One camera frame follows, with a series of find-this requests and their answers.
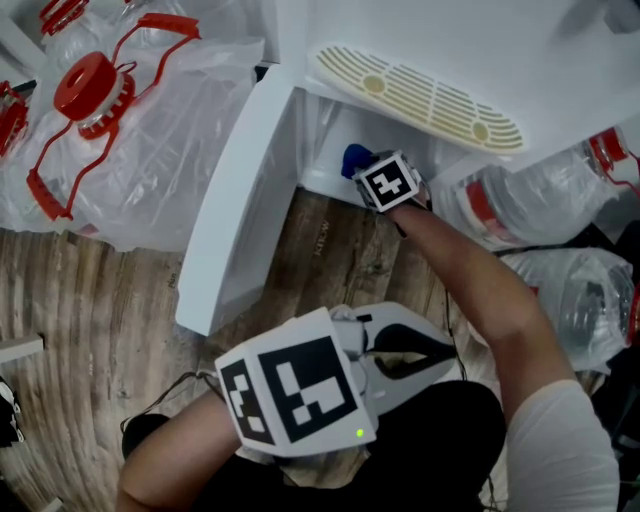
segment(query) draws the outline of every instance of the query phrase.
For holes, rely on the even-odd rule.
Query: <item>blue object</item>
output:
[[[364,146],[351,144],[342,157],[342,175],[348,180],[353,179],[358,171],[371,167],[377,161],[378,158]]]

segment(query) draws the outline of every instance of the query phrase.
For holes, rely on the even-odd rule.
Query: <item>cable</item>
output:
[[[456,343],[456,337],[453,335],[453,329],[451,328],[451,305],[449,304],[449,290],[446,290],[446,289],[445,289],[445,295],[444,295],[444,306],[445,306],[445,319],[447,324],[447,331],[449,332],[449,336],[453,341],[453,348],[456,350],[456,361],[458,361],[458,366],[460,367],[460,374],[462,375],[463,381],[468,381],[469,379],[467,375],[467,368],[462,362],[462,358],[460,357],[460,352],[458,351],[458,344]],[[501,512],[500,509],[498,508],[498,503],[496,502],[495,487],[493,485],[493,479],[491,478],[491,475],[489,475],[487,480],[489,481],[489,494],[491,497],[489,501],[489,506],[488,507],[485,506],[485,510],[489,510],[491,512]]]
[[[467,368],[462,362],[462,358],[460,357],[460,352],[458,351],[458,344],[456,343],[456,337],[453,335],[453,329],[451,328],[451,307],[449,305],[449,290],[445,290],[444,295],[444,305],[445,305],[445,318],[447,321],[447,331],[449,332],[449,336],[453,341],[453,348],[456,350],[456,361],[458,362],[458,366],[460,367],[460,374],[462,375],[462,380],[469,380],[467,377]]]
[[[197,372],[186,372],[186,373],[183,373],[178,378],[178,380],[176,380],[173,384],[171,384],[169,389],[164,391],[158,397],[158,399],[155,402],[153,402],[149,407],[147,407],[144,411],[142,411],[140,414],[136,414],[135,416],[131,416],[123,420],[122,423],[120,423],[120,432],[124,434],[124,431],[127,427],[127,423],[129,421],[131,421],[132,419],[138,418],[139,416],[144,416],[145,414],[151,412],[153,409],[158,407],[162,402],[164,402],[164,400],[167,398],[169,393],[171,393],[175,388],[177,388],[180,384],[185,382],[187,379],[191,379],[191,378],[194,378],[196,380],[204,380],[205,384],[209,387],[209,389],[213,391],[216,395],[218,395],[222,400],[224,400],[224,397],[222,396],[220,391],[209,380],[209,379],[217,379],[217,374],[215,372],[207,372],[204,370],[197,371]]]

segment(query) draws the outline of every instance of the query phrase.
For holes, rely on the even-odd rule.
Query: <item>beige vent grille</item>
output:
[[[340,45],[322,48],[312,61],[343,91],[420,130],[501,155],[527,149],[520,129],[507,116],[409,66]]]

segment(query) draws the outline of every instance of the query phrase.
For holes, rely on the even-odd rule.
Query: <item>white cabinet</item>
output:
[[[640,109],[640,32],[613,34],[587,0],[276,0],[281,64],[247,102],[211,180],[179,283],[177,322],[202,334],[262,291],[297,185],[360,204],[345,148],[402,149],[433,183],[487,163],[518,171]],[[336,44],[438,77],[514,119],[517,155],[469,150],[326,85],[312,65]]]

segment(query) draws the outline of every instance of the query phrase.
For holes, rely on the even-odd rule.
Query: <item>black pants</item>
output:
[[[125,458],[166,421],[160,415],[132,420],[122,440]],[[233,456],[209,482],[195,509],[271,502],[482,510],[478,494],[505,435],[502,409],[489,389],[472,382],[436,384],[380,418],[378,439],[368,446],[371,457],[349,485],[336,490],[289,487],[276,466]],[[345,501],[350,498],[357,501]]]

